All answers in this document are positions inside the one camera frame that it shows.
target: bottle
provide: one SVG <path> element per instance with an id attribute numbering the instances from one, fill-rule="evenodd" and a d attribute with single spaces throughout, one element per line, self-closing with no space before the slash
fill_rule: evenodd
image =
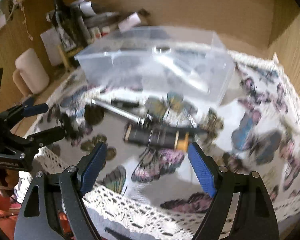
<path id="1" fill-rule="evenodd" d="M 53 3 L 55 13 L 52 17 L 52 23 L 60 35 L 65 51 L 86 47 L 87 41 L 78 26 L 76 12 L 66 6 L 63 0 L 53 0 Z"/>

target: cable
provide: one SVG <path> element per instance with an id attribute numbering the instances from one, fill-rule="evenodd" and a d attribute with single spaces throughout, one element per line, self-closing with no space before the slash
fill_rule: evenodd
<path id="1" fill-rule="evenodd" d="M 28 31 L 28 27 L 27 27 L 27 19 L 26 19 L 26 14 L 25 14 L 25 8 L 23 7 L 22 3 L 20 2 L 19 3 L 20 5 L 20 9 L 21 11 L 23 12 L 23 15 L 25 17 L 25 20 L 22 22 L 25 26 L 26 26 L 26 30 L 27 30 L 27 33 L 28 33 L 28 38 L 33 41 L 33 37 L 30 35 L 29 31 Z"/>
<path id="2" fill-rule="evenodd" d="M 0 217 L 0 219 L 3 219 L 3 218 L 9 218 L 9 217 L 13 217 L 13 216 L 17 216 L 18 214 L 11 214 L 11 215 L 7 215 L 7 216 L 4 216 L 4 217 Z"/>
<path id="3" fill-rule="evenodd" d="M 17 202 L 18 204 L 22 205 L 22 203 L 20 203 L 20 202 L 19 202 L 18 200 L 16 200 L 16 199 L 14 199 L 12 196 L 10 196 L 10 198 L 11 198 L 13 201 Z"/>

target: plastic box lid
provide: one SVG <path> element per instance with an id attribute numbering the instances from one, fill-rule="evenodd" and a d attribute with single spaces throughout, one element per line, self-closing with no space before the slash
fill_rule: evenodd
<path id="1" fill-rule="evenodd" d="M 75 59 L 94 85 L 173 91 L 216 105 L 235 67 L 215 32 L 172 26 L 115 31 Z"/>

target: wooden wall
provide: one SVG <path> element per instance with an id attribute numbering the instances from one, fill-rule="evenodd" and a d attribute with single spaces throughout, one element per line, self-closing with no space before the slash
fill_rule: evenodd
<path id="1" fill-rule="evenodd" d="M 11 107 L 22 96 L 12 81 L 12 73 L 16 69 L 14 61 L 30 46 L 30 40 L 28 40 L 26 30 L 22 25 L 23 15 L 20 13 L 21 11 L 17 11 L 13 15 L 13 21 L 0 30 L 0 68 L 4 69 L 0 93 L 0 111 Z"/>
<path id="2" fill-rule="evenodd" d="M 274 52 L 300 96 L 300 8 L 294 0 L 275 0 L 268 57 Z"/>

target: butterfly print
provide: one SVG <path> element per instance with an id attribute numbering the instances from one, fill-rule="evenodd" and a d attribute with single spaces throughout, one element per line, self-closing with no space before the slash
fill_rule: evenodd
<path id="1" fill-rule="evenodd" d="M 256 141 L 254 127 L 261 119 L 261 112 L 255 109 L 249 100 L 239 99 L 238 103 L 244 106 L 247 111 L 240 121 L 239 127 L 231 135 L 232 145 L 238 151 L 251 149 Z"/>
<path id="2" fill-rule="evenodd" d="M 168 107 L 165 102 L 156 97 L 148 97 L 145 102 L 147 112 L 157 120 L 163 120 Z"/>
<path id="3" fill-rule="evenodd" d="M 167 105 L 169 105 L 169 107 L 178 114 L 183 109 L 188 111 L 189 114 L 196 114 L 198 112 L 198 109 L 193 104 L 183 100 L 183 95 L 175 92 L 169 92 L 167 94 Z"/>
<path id="4" fill-rule="evenodd" d="M 293 128 L 284 119 L 281 120 L 281 124 L 286 130 L 285 139 L 282 140 L 279 148 L 279 157 L 288 163 L 283 182 L 283 191 L 286 191 L 300 173 L 300 160 L 293 155 L 295 148 Z"/>
<path id="5" fill-rule="evenodd" d="M 270 163 L 274 158 L 274 153 L 279 148 L 282 134 L 279 130 L 258 135 L 258 139 L 250 149 L 249 156 L 255 155 L 256 165 Z"/>
<path id="6" fill-rule="evenodd" d="M 277 86 L 277 93 L 278 93 L 278 97 L 274 98 L 272 100 L 273 105 L 274 105 L 274 109 L 277 112 L 280 112 L 281 110 L 283 110 L 287 114 L 288 113 L 288 106 L 287 106 L 286 102 L 284 101 L 286 92 L 284 91 L 281 83 L 279 83 L 278 86 Z"/>
<path id="7" fill-rule="evenodd" d="M 247 67 L 256 71 L 260 75 L 259 81 L 263 81 L 266 85 L 269 83 L 274 84 L 274 79 L 279 77 L 275 70 L 260 69 L 251 65 L 247 65 Z"/>
<path id="8" fill-rule="evenodd" d="M 103 134 L 98 133 L 92 138 L 92 140 L 87 140 L 83 142 L 80 146 L 81 150 L 91 152 L 98 142 L 106 143 L 107 137 Z"/>
<path id="9" fill-rule="evenodd" d="M 48 111 L 47 122 L 50 123 L 52 119 L 56 118 L 57 124 L 58 124 L 58 120 L 59 120 L 60 116 L 61 116 L 60 106 L 57 104 L 53 104 L 52 107 Z"/>
<path id="10" fill-rule="evenodd" d="M 98 181 L 99 184 L 118 194 L 121 194 L 125 182 L 126 169 L 121 165 L 117 166 L 115 170 L 108 173 L 102 181 Z"/>
<path id="11" fill-rule="evenodd" d="M 209 194 L 198 192 L 192 194 L 187 200 L 170 200 L 161 204 L 160 207 L 182 213 L 206 213 L 212 200 Z"/>
<path id="12" fill-rule="evenodd" d="M 86 105 L 84 108 L 84 119 L 90 125 L 97 125 L 101 123 L 105 116 L 104 109 L 100 106 Z"/>
<path id="13" fill-rule="evenodd" d="M 234 173 L 247 173 L 249 174 L 249 170 L 243 165 L 242 160 L 234 155 L 225 152 L 222 156 L 223 163 L 228 169 Z"/>
<path id="14" fill-rule="evenodd" d="M 278 192 L 279 192 L 279 185 L 275 185 L 271 193 L 269 194 L 272 203 L 277 199 Z"/>
<path id="15" fill-rule="evenodd" d="M 132 240 L 131 238 L 126 237 L 126 236 L 112 230 L 111 228 L 105 227 L 105 231 L 107 233 L 111 234 L 111 236 L 113 236 L 117 240 Z"/>
<path id="16" fill-rule="evenodd" d="M 131 180 L 140 183 L 158 180 L 160 176 L 174 173 L 185 158 L 185 152 L 147 147 L 135 168 Z"/>
<path id="17" fill-rule="evenodd" d="M 84 92 L 88 91 L 88 86 L 83 86 L 79 88 L 72 95 L 63 98 L 60 102 L 60 107 L 69 108 L 70 110 L 76 110 L 81 106 L 80 97 Z"/>
<path id="18" fill-rule="evenodd" d="M 203 144 L 209 149 L 213 140 L 223 130 L 223 120 L 218 117 L 215 110 L 210 108 L 207 116 L 201 121 L 200 128 L 208 131 L 208 136 L 204 139 Z"/>
<path id="19" fill-rule="evenodd" d="M 266 91 L 265 93 L 257 92 L 257 87 L 255 86 L 254 80 L 252 77 L 248 77 L 240 82 L 243 89 L 250 95 L 251 99 L 256 105 L 261 103 L 270 103 L 271 97 L 270 93 Z"/>
<path id="20" fill-rule="evenodd" d="M 292 192 L 290 193 L 289 198 L 296 197 L 296 196 L 298 196 L 298 195 L 300 195 L 300 189 L 298 190 L 298 192 L 294 189 L 294 190 L 292 190 Z"/>

